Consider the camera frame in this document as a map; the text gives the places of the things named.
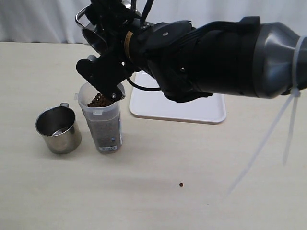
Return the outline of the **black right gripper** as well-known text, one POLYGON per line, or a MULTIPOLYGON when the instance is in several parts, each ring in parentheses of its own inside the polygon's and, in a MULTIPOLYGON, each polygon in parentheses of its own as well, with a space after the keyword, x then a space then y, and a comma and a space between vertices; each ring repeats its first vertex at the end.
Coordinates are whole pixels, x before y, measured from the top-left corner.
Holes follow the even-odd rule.
POLYGON ((107 99, 122 100, 126 94, 121 83, 131 72, 142 70, 129 57, 128 48, 132 36, 141 31, 136 1, 92 0, 85 16, 90 22, 85 27, 85 39, 99 57, 80 59, 76 70, 107 99))

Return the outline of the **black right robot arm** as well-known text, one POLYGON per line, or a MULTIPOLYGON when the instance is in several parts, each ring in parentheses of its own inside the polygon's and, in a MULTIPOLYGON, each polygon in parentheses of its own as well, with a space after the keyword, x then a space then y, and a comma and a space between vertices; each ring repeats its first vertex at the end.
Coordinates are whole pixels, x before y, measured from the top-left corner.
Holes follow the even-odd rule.
POLYGON ((185 103, 215 93, 271 99, 307 87, 307 39, 282 23, 258 16, 215 21, 195 28, 188 20, 146 21, 136 1, 93 0, 75 21, 99 54, 77 72, 110 101, 125 98, 123 81, 144 71, 157 91, 185 103))

